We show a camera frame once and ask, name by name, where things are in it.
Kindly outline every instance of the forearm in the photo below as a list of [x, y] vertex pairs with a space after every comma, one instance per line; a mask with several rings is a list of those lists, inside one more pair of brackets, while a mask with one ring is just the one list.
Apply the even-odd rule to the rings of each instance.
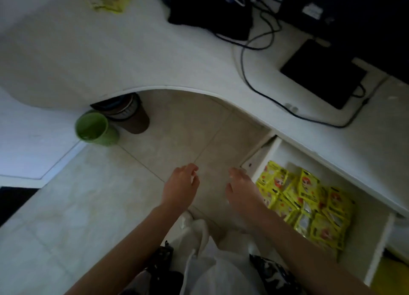
[[160, 205], [66, 293], [118, 294], [144, 267], [180, 213]]
[[274, 211], [258, 210], [253, 222], [272, 241], [301, 285], [312, 294], [374, 294], [362, 281], [294, 231]]

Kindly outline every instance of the white desk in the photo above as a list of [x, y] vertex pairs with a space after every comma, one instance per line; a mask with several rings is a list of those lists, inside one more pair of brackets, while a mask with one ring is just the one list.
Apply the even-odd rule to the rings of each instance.
[[[85, 0], [56, 0], [1, 39], [0, 85], [16, 99], [42, 107], [82, 106], [146, 89], [218, 96], [409, 217], [408, 85], [388, 80], [346, 129], [301, 121], [244, 84], [234, 60], [239, 49], [205, 30], [171, 25], [167, 14], [159, 0], [133, 0], [121, 15], [96, 13]], [[255, 33], [264, 29], [256, 20]], [[307, 38], [284, 25], [270, 49], [247, 51], [248, 79], [261, 92], [298, 107], [298, 114], [343, 123], [359, 99], [339, 111], [278, 71]], [[385, 74], [358, 63], [369, 71], [363, 85], [371, 91]]]

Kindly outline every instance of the green trash can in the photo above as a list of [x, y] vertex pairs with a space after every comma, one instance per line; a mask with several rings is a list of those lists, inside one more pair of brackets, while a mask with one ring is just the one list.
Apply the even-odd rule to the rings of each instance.
[[116, 144], [120, 138], [118, 131], [110, 126], [108, 119], [97, 112], [81, 116], [75, 123], [75, 133], [84, 142], [104, 146]]

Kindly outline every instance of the drawer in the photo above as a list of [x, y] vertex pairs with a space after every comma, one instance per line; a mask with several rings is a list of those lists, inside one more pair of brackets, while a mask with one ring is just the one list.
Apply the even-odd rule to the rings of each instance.
[[253, 182], [273, 160], [289, 171], [300, 174], [299, 167], [316, 175], [324, 185], [338, 186], [356, 202], [353, 221], [345, 240], [345, 250], [338, 262], [370, 285], [393, 228], [395, 213], [379, 200], [326, 168], [281, 138], [274, 136], [241, 164]]

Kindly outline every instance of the tile floor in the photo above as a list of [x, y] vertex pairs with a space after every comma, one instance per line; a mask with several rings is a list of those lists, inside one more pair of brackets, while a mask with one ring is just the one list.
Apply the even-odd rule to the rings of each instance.
[[116, 146], [88, 145], [0, 228], [0, 294], [63, 294], [146, 217], [171, 171], [189, 162], [200, 168], [195, 218], [207, 219], [216, 238], [241, 226], [224, 197], [227, 169], [267, 130], [216, 98], [140, 96], [151, 118], [146, 132], [120, 130]]

